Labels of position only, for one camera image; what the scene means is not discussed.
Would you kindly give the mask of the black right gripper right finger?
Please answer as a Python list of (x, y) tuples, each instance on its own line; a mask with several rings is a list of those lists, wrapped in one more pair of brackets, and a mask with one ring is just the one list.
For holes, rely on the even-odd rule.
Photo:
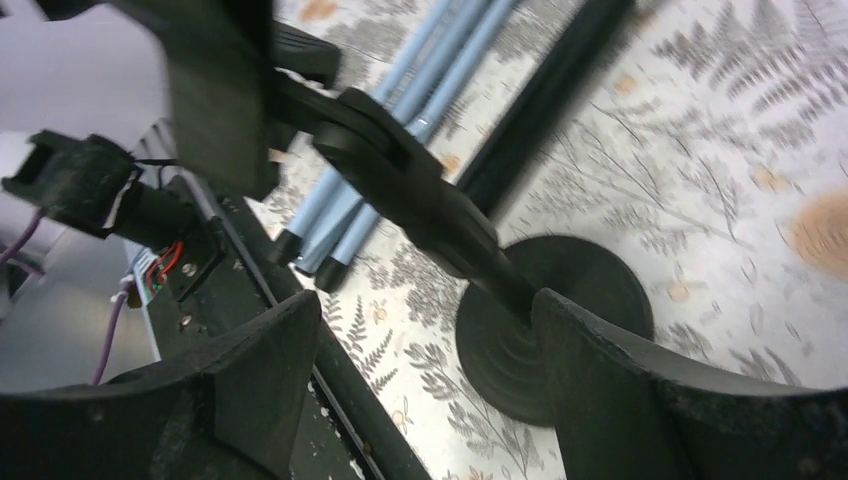
[(531, 319), (570, 479), (843, 479), (847, 392), (689, 359), (544, 289)]

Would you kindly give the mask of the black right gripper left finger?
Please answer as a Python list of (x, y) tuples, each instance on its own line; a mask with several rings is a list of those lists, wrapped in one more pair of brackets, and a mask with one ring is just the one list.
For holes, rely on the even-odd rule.
[(100, 386), (1, 398), (5, 479), (286, 479), (321, 309), (302, 291)]

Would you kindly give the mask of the black microphone stand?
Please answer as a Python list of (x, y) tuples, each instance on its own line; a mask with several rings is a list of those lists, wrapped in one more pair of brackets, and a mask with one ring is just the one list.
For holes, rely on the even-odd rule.
[(458, 310), (456, 351), (468, 384), (513, 419), (555, 424), (531, 319), (536, 294), (552, 290), (643, 338), (653, 318), (634, 272), (611, 251), (569, 236), (508, 248), (492, 223), (441, 177), (440, 165), (385, 110), (348, 90), (325, 97), (278, 74), (274, 117), (314, 137), (315, 149), (446, 274), (469, 285)]

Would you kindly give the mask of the black silver microphone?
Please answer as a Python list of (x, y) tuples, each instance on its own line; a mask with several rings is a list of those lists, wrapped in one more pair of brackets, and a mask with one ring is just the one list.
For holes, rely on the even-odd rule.
[(484, 215), (496, 213), (560, 115), (621, 37), (636, 5), (586, 1), (563, 29), (456, 182)]

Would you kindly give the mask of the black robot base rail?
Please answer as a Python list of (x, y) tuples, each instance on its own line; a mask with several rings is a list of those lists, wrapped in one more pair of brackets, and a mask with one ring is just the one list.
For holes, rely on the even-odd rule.
[(197, 479), (424, 479), (322, 316), (317, 296), (266, 261), (246, 203), (178, 173), (165, 192), (192, 224), (144, 295), (158, 356), (198, 374), (186, 426)]

